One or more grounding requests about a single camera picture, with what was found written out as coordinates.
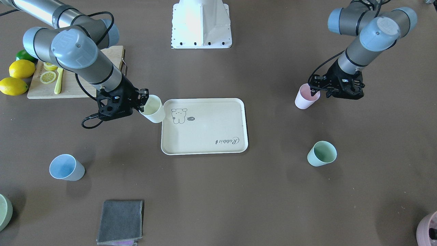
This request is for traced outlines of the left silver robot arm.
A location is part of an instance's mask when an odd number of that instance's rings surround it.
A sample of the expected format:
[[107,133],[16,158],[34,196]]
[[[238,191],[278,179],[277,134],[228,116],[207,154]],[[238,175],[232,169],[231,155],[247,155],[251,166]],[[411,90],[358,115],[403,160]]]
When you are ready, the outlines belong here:
[[354,36],[345,51],[323,75],[308,79],[311,96],[325,91],[326,97],[358,100],[364,96],[362,70],[383,51],[393,47],[417,25],[416,12],[408,7],[381,12],[382,0],[353,0],[346,8],[331,12],[327,22],[331,32]]

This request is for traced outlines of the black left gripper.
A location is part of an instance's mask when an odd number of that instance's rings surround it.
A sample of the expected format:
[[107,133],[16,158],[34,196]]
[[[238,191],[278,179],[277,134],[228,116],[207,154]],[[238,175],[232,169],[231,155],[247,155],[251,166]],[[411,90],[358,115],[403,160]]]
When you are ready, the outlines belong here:
[[312,74],[308,80],[310,95],[314,97],[318,91],[326,91],[326,97],[359,100],[364,97],[363,76],[361,71],[353,74],[344,72],[338,62],[328,69],[323,76]]

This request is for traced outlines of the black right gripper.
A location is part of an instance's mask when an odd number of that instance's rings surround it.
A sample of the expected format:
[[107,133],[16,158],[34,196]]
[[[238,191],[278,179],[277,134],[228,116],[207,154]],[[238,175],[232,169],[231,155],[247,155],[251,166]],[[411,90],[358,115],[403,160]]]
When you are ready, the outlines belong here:
[[115,90],[105,92],[100,89],[97,91],[98,118],[110,121],[130,116],[134,110],[144,111],[148,99],[147,88],[138,89],[128,78],[122,77],[121,83]]

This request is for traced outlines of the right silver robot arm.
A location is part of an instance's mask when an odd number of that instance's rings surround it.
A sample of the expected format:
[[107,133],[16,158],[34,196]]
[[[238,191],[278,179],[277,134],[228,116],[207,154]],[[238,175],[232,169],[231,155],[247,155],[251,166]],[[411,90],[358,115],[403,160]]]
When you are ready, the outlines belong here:
[[30,28],[23,37],[33,57],[73,72],[96,89],[96,117],[110,121],[143,112],[147,89],[137,89],[102,50],[119,41],[114,17],[93,19],[58,0],[2,0],[2,4],[52,25]]

